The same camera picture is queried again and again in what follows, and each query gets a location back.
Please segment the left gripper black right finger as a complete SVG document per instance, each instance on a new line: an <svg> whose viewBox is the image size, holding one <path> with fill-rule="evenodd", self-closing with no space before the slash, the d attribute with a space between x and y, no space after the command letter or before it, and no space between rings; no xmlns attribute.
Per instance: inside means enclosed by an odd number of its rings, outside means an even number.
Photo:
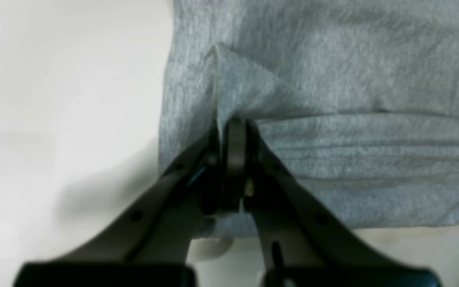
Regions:
<svg viewBox="0 0 459 287"><path fill-rule="evenodd" d="M263 287L439 287L427 268L399 263L357 238L304 189L250 120L224 129L222 210L251 214Z"/></svg>

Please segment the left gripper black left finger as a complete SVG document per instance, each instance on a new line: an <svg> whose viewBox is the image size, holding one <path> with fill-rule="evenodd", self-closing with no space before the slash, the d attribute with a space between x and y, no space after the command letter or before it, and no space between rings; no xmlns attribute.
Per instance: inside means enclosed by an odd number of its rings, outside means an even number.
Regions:
<svg viewBox="0 0 459 287"><path fill-rule="evenodd" d="M218 129L186 148L142 196L87 243L23 265L15 287L195 287L190 241L221 200Z"/></svg>

